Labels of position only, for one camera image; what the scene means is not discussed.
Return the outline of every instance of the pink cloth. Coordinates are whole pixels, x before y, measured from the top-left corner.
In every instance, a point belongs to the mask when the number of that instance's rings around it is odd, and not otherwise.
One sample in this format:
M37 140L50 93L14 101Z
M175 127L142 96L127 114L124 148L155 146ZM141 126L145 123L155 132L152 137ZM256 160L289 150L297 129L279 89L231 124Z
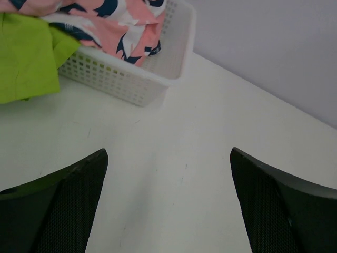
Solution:
M166 0L0 0L0 11L39 16L85 46L141 66L160 51Z

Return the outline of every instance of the clothing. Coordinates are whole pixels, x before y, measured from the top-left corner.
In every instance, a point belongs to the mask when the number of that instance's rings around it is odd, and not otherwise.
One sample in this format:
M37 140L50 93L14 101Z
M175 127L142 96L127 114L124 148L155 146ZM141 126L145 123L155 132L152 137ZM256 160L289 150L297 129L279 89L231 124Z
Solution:
M161 50L166 1L0 0L0 11L42 16L83 45L141 66Z
M79 47L42 19L0 13L0 103L58 92L57 69Z

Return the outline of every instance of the gray wall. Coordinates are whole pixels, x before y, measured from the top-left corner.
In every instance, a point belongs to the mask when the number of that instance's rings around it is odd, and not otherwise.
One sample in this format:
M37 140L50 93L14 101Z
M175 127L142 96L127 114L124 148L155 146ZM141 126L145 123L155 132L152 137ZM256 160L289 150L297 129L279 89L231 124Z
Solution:
M337 128L336 0L187 0L195 52Z

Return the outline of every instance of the white plastic basket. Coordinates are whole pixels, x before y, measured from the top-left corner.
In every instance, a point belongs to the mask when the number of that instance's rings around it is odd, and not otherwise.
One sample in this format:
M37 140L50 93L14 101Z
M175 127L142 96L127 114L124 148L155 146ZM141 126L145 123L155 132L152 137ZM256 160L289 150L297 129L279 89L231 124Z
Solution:
M182 82L193 51L196 13L183 0L167 0L162 50L136 67L90 47L80 47L59 69L60 75L139 106Z

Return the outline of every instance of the green fabric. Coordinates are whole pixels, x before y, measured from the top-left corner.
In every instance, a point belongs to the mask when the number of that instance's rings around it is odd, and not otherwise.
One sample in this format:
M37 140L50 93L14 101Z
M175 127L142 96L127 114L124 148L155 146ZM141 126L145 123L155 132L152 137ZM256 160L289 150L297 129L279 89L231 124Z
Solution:
M0 13L0 103L60 91L57 69L79 46L44 20Z

